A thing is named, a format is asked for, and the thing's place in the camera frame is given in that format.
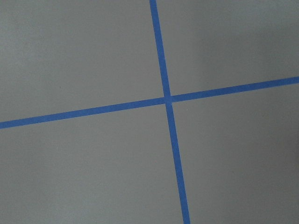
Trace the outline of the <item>blue tape line crosswise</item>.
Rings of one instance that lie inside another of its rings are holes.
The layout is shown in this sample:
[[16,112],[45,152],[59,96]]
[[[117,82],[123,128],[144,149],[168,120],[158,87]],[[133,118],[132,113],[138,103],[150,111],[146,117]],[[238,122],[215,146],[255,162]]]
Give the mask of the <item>blue tape line crosswise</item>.
[[[183,102],[183,101],[189,101],[194,99],[234,94],[239,92],[274,88],[274,87],[298,84],[298,83],[299,83],[299,77],[296,76],[296,77],[289,77],[289,78],[283,78],[283,79],[277,79],[277,80],[271,80],[265,82],[243,84],[243,85],[218,88],[218,89],[212,89],[206,91],[197,91],[197,92],[191,92],[186,94],[179,94],[179,95],[171,96],[170,101],[172,103],[176,103],[176,102]],[[0,123],[0,128],[6,129],[6,128],[12,128],[18,126],[27,126],[27,125],[33,125],[39,123],[58,121],[63,119],[72,119],[72,118],[78,118],[84,116],[91,116],[91,115],[102,114],[102,113],[117,112],[117,111],[130,110],[135,108],[163,105],[166,102],[167,100],[164,98],[152,98],[152,99],[146,99],[141,101],[133,101],[133,102],[127,102],[127,103],[121,103],[115,105],[106,105],[106,106],[100,106],[100,107],[88,108],[88,109],[82,109],[76,111],[55,113],[55,114],[23,118],[23,119],[15,119],[10,121],[2,121]]]

